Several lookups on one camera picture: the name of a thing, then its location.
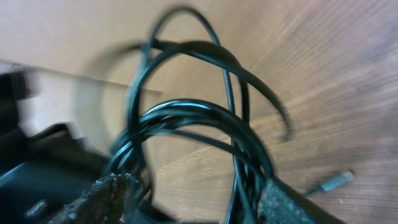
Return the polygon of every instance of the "cord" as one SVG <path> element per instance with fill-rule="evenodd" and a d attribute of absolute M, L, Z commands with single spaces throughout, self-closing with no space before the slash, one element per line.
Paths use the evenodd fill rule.
<path fill-rule="evenodd" d="M 180 12 L 187 12 L 196 17 L 203 24 L 213 42 L 175 43 L 159 40 L 158 36 L 165 23 Z M 152 49 L 160 50 L 161 53 L 153 56 Z M 235 56 L 220 45 L 210 23 L 198 11 L 190 7 L 177 7 L 165 13 L 154 26 L 147 42 L 118 47 L 101 56 L 92 68 L 96 72 L 103 73 L 119 58 L 137 51 L 141 51 L 141 63 L 127 91 L 127 128 L 113 144 L 111 150 L 117 153 L 104 170 L 104 174 L 128 172 L 137 163 L 141 167 L 146 167 L 146 162 L 137 160 L 136 154 L 142 155 L 141 143 L 154 135 L 174 134 L 201 141 L 233 155 L 235 178 L 226 223 L 237 223 L 243 220 L 247 223 L 257 223 L 257 205 L 267 180 L 274 176 L 274 169 L 267 155 L 266 146 L 249 125 L 248 84 L 265 96 L 280 113 L 285 124 L 285 134 L 282 139 L 288 140 L 292 134 L 289 115 L 276 94 L 260 79 L 245 70 Z M 176 99 L 160 103 L 139 116 L 142 86 L 159 65 L 178 54 L 186 54 L 223 69 L 228 110 L 203 100 Z M 236 75 L 239 80 L 242 118 L 235 115 L 229 72 Z M 178 130 L 183 126 L 193 124 L 219 129 L 230 136 L 231 145 L 201 134 Z"/>

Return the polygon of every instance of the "brown wooden floor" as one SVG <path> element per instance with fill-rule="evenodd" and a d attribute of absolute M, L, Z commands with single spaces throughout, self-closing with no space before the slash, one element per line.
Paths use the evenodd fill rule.
<path fill-rule="evenodd" d="M 356 174 L 352 184 L 311 198 L 347 223 L 398 220 L 397 4 L 236 1 L 206 12 L 223 45 L 292 116 L 295 137 L 281 143 L 277 113 L 251 90 L 251 125 L 282 180 L 304 191 L 340 170 Z M 168 79 L 163 100 L 192 97 L 226 106 L 221 72 L 181 58 L 190 66 Z M 214 130 L 205 133 L 228 141 Z M 183 220 L 222 221 L 233 181 L 231 156 L 186 140 L 157 141 L 157 202 Z"/>

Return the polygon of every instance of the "glossy black cable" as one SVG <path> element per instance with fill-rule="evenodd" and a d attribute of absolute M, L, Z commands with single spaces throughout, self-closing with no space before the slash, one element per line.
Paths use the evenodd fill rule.
<path fill-rule="evenodd" d="M 177 12 L 194 15 L 208 31 L 213 43 L 191 41 L 174 43 L 157 40 L 165 22 Z M 147 43 L 119 48 L 103 57 L 97 70 L 106 70 L 117 59 L 130 52 L 141 50 L 140 67 L 127 91 L 127 128 L 112 146 L 117 151 L 104 174 L 126 172 L 131 164 L 140 161 L 133 156 L 142 154 L 141 143 L 153 135 L 176 134 L 216 146 L 234 155 L 235 180 L 233 194 L 226 216 L 226 223 L 256 223 L 257 204 L 267 179 L 274 170 L 267 155 L 267 149 L 249 126 L 248 84 L 264 95 L 280 113 L 285 123 L 284 139 L 291 135 L 289 116 L 276 94 L 260 79 L 243 69 L 234 55 L 220 46 L 220 42 L 208 21 L 196 10 L 189 7 L 172 9 L 154 27 Z M 156 56 L 151 49 L 160 50 Z M 223 69 L 229 110 L 202 100 L 177 99 L 163 102 L 139 116 L 141 88 L 157 67 L 178 54 L 186 54 L 212 63 Z M 234 113 L 234 99 L 229 73 L 237 76 L 242 94 L 242 118 Z M 231 145 L 195 133 L 178 130 L 182 126 L 200 124 L 220 129 L 231 137 Z"/>

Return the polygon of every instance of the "wooden surface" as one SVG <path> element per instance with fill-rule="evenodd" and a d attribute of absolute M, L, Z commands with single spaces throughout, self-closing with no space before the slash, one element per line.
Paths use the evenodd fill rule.
<path fill-rule="evenodd" d="M 62 21 L 69 27 L 68 32 L 61 32 L 63 39 L 54 31 L 51 35 L 33 36 L 36 44 L 30 46 L 24 41 L 29 35 L 14 38 L 18 30 L 4 26 L 3 22 L 2 26 L 12 35 L 0 38 L 0 58 L 78 75 L 78 67 L 87 57 L 100 52 L 102 46 L 145 37 L 150 25 L 147 19 L 153 21 L 163 7 L 175 1 L 159 4 L 118 1 L 112 7 L 100 1 L 98 10 L 97 4 L 90 1 L 72 6 L 61 0 L 52 2 L 58 2 L 54 12 L 62 12 Z M 3 18 L 7 18 L 5 12 L 11 15 L 24 8 L 8 3 L 8 9 L 14 11 L 4 7 L 0 13 Z M 28 8 L 33 3 L 24 4 Z M 251 89 L 251 125 L 267 144 L 278 176 L 304 191 L 340 170 L 352 169 L 357 176 L 352 184 L 311 199 L 347 223 L 396 223 L 398 2 L 225 0 L 192 4 L 209 19 L 221 43 L 243 67 L 271 87 L 286 105 L 295 136 L 282 143 L 279 141 L 282 126 L 275 109 Z M 76 13 L 83 15 L 82 21 L 71 19 L 69 24 L 68 13 L 77 6 L 80 11 Z M 53 12 L 50 5 L 43 7 L 47 12 L 43 16 L 49 18 L 46 16 Z M 135 14 L 130 14 L 129 7 Z M 26 22 L 34 25 L 35 19 L 41 17 L 35 13 Z M 97 32 L 102 30 L 99 24 L 103 22 L 95 22 L 102 15 L 108 15 L 103 22 L 112 21 L 105 25 L 109 28 L 105 33 Z M 164 37 L 207 39 L 197 22 L 186 18 L 173 20 Z M 125 31 L 129 27 L 129 22 L 121 23 L 125 20 L 140 22 L 131 25 L 133 31 Z M 80 22 L 84 26 L 74 32 L 74 24 Z M 55 29 L 62 23 L 49 24 L 49 28 Z M 90 27 L 89 32 L 84 31 L 86 27 Z M 62 40 L 61 47 L 50 48 L 46 42 L 48 36 L 53 42 Z M 15 50 L 18 41 L 24 44 L 21 49 L 35 50 L 33 53 Z M 81 41 L 88 48 L 82 47 Z M 43 51 L 44 55 L 36 47 L 38 43 L 49 49 Z M 74 54 L 75 49 L 81 49 L 81 53 Z M 116 72 L 111 82 L 124 83 L 130 77 L 130 73 Z M 236 79 L 233 81 L 239 103 L 239 88 Z M 161 92 L 160 100 L 199 98 L 226 106 L 220 69 L 189 57 L 179 56 L 164 65 L 148 88 Z M 193 129 L 229 141 L 213 129 Z M 233 181 L 231 156 L 184 139 L 158 137 L 156 140 L 158 147 L 147 149 L 157 170 L 156 204 L 182 220 L 222 221 Z"/>

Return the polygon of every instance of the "black device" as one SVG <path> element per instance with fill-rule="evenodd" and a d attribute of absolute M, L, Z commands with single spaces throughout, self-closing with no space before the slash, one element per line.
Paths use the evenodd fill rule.
<path fill-rule="evenodd" d="M 178 12 L 194 15 L 205 26 L 213 43 L 191 41 L 178 44 L 158 40 L 156 37 L 165 21 Z M 153 56 L 151 49 L 161 53 Z M 153 180 L 141 148 L 141 142 L 153 135 L 176 134 L 234 155 L 236 176 L 226 223 L 342 223 L 274 175 L 265 145 L 249 126 L 248 84 L 260 91 L 280 113 L 286 127 L 283 141 L 292 137 L 289 115 L 272 90 L 220 46 L 214 30 L 199 12 L 190 7 L 172 9 L 155 25 L 148 42 L 116 47 L 101 56 L 92 68 L 104 72 L 117 59 L 134 51 L 142 52 L 141 66 L 128 92 L 127 127 L 110 149 L 114 154 L 112 159 L 86 151 L 81 140 L 72 139 L 66 124 L 55 124 L 28 138 L 18 125 L 17 101 L 28 95 L 24 72 L 0 75 L 2 221 L 45 222 L 63 205 L 79 198 L 82 191 L 89 190 L 101 176 L 129 174 L 125 223 L 178 223 L 151 205 Z M 229 110 L 207 101 L 177 99 L 163 102 L 139 115 L 141 86 L 161 63 L 177 54 L 187 54 L 223 69 Z M 229 72 L 237 75 L 241 87 L 242 118 L 234 114 Z M 231 137 L 231 145 L 179 130 L 179 127 L 191 124 L 222 130 Z M 74 215 L 70 220 L 79 223 Z"/>

